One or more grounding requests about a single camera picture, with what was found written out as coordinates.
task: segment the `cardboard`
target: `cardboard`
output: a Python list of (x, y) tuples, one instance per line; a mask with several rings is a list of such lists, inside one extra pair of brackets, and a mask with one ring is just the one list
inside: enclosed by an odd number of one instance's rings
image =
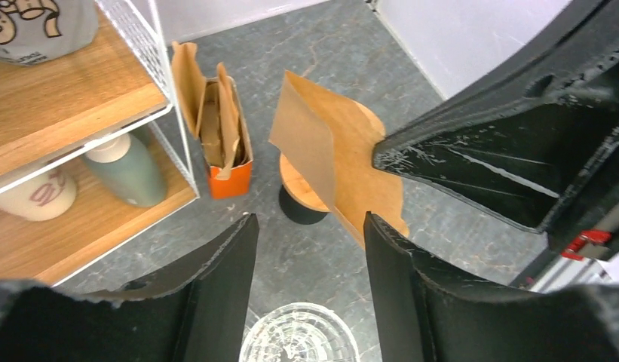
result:
[(234, 79), (204, 77), (196, 63), (196, 44), (172, 43), (172, 72), (189, 131), (201, 141), (212, 198), (249, 191), (253, 151)]
[(197, 140), (198, 130), (200, 130), (200, 127), (197, 130), (197, 124), (200, 124), (199, 116), (203, 106), (201, 101), (207, 86), (207, 80), (196, 63), (198, 46), (195, 43), (178, 44), (176, 41), (173, 41), (171, 45), (173, 47), (171, 67), (180, 111), (189, 132)]
[(371, 165), (373, 147), (384, 138), (384, 126), (365, 106), (285, 73), (270, 142), (363, 247), (367, 211), (409, 233), (401, 178)]
[[(218, 65), (218, 69), (223, 69), (222, 63)], [(236, 160), (236, 150), (238, 150), (238, 141), (240, 134), (238, 133), (238, 114), (234, 104), (234, 93), (232, 84), (228, 79), (222, 81), (220, 78), (216, 80), (218, 87), (218, 100), (220, 109), (220, 134), (222, 144), (222, 165), (221, 170), (216, 175), (216, 179), (226, 180), (231, 175), (231, 168)]]
[[(243, 160), (237, 160), (235, 166), (230, 167), (230, 173), (228, 179), (222, 179), (219, 177), (223, 169), (221, 167), (209, 165), (207, 168), (207, 182), (210, 188), (210, 194), (212, 198), (230, 198), (234, 196), (244, 195), (249, 191), (249, 185), (251, 180), (251, 170), (253, 164), (253, 150), (251, 147), (251, 140), (249, 137), (249, 131), (247, 130), (247, 122), (244, 117), (243, 107), (238, 97), (238, 91), (236, 84), (232, 77), (229, 77), (231, 82), (232, 98), (238, 109), (238, 125), (240, 132), (240, 142), (245, 149), (245, 157)], [(219, 84), (217, 78), (211, 78), (207, 81), (208, 87), (213, 84)]]

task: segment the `white cup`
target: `white cup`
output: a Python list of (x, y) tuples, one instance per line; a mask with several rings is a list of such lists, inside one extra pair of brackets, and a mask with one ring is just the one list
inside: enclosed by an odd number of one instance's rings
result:
[(67, 211), (75, 199), (76, 182), (56, 168), (1, 193), (0, 209), (29, 221), (44, 221)]

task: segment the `gray fabric bag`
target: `gray fabric bag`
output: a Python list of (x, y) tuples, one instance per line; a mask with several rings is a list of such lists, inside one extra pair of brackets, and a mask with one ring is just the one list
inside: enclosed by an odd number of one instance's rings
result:
[(0, 0), (0, 60), (32, 66), (90, 44), (98, 31), (91, 0)]

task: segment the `shelf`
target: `shelf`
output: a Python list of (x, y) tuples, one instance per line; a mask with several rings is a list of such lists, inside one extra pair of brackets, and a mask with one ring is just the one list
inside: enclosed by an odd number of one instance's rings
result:
[(0, 211), (0, 278), (52, 284), (195, 198), (194, 191), (154, 142), (150, 151), (167, 180), (167, 199), (151, 208), (119, 201), (74, 159), (61, 168), (78, 184), (72, 207), (56, 219), (28, 222)]
[(100, 14), (87, 47), (32, 67), (0, 63), (0, 175), (80, 146), (167, 105)]

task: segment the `brown paper sheet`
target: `brown paper sheet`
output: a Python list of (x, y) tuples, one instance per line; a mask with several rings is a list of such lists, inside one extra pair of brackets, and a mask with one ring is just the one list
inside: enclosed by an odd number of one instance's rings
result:
[(198, 139), (197, 125), (200, 124), (199, 116), (201, 115), (199, 111), (203, 106), (202, 100), (207, 84), (206, 78), (196, 63), (198, 46), (195, 43), (178, 44), (176, 41), (171, 44), (173, 47), (171, 69), (180, 109), (189, 131)]
[(205, 151), (205, 159), (210, 166), (222, 167), (222, 145), (220, 143), (220, 118), (218, 101), (218, 84), (207, 83), (204, 101), (201, 104), (201, 120), (197, 131)]
[(270, 142), (363, 247), (367, 211), (409, 232), (401, 178), (371, 165), (373, 147), (384, 137), (365, 106), (286, 72)]
[(232, 111), (234, 100), (231, 95), (233, 94), (233, 90), (231, 88), (227, 90), (225, 84), (221, 81), (217, 84), (218, 99), (220, 102), (220, 133), (222, 135), (221, 144), (223, 166), (216, 178), (223, 180), (229, 179), (231, 176), (231, 169), (234, 166), (236, 150), (241, 137), (238, 133), (237, 122), (234, 121), (234, 112)]
[[(218, 82), (222, 84), (227, 92), (227, 98), (230, 100), (228, 107), (231, 110), (231, 121), (234, 122), (236, 130), (238, 134), (241, 133), (241, 123), (239, 120), (239, 112), (238, 107), (236, 106), (237, 97), (234, 96), (233, 87), (231, 86), (231, 81), (229, 80), (229, 76), (227, 75), (227, 69), (225, 69), (225, 65), (223, 63), (218, 63), (216, 67), (216, 72), (218, 73)], [(244, 145), (242, 142), (239, 142), (236, 148), (235, 157), (234, 157), (234, 166), (238, 166), (239, 164), (243, 164), (245, 162), (245, 151)]]

